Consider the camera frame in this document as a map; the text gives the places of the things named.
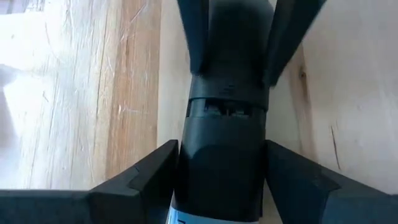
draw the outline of blue label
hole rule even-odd
[[[233,222],[217,220],[214,218],[187,214],[170,207],[169,222],[167,224],[258,224],[258,222]]]

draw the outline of wood grain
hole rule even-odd
[[[108,178],[156,149],[161,1],[123,1]]]
[[[1,187],[88,189],[155,149],[160,1],[54,1],[0,26]]]
[[[398,193],[397,1],[328,1],[304,41],[317,161]]]
[[[294,150],[302,156],[317,161],[317,152],[313,145],[312,107],[308,93],[307,68],[304,60],[303,46],[300,45],[285,71],[289,80],[289,89],[298,126],[300,145]]]
[[[30,0],[0,0],[0,15],[25,12]]]
[[[191,84],[189,54],[174,0],[162,0],[157,145],[181,141]]]

